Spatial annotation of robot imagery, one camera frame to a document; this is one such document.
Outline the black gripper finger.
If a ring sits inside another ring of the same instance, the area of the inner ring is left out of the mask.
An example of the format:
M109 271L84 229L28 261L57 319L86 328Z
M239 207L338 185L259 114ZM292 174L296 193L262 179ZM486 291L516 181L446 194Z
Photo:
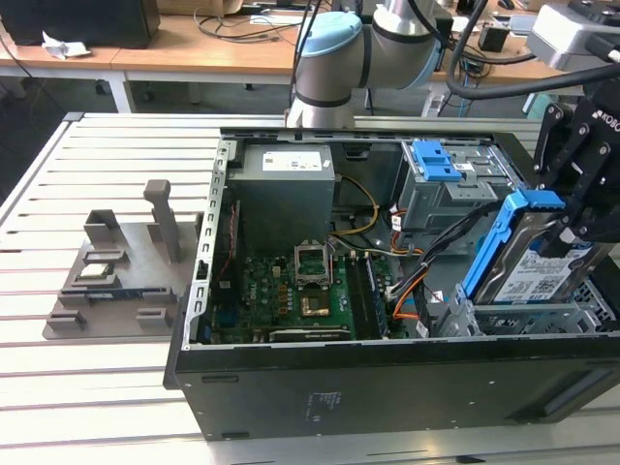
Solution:
M565 256L577 240L619 240L619 145L583 143L545 157L546 187L565 207L545 236L548 258Z
M549 104L544 111L534 153L534 172L546 189L571 190L575 183L573 117L573 108L563 103Z

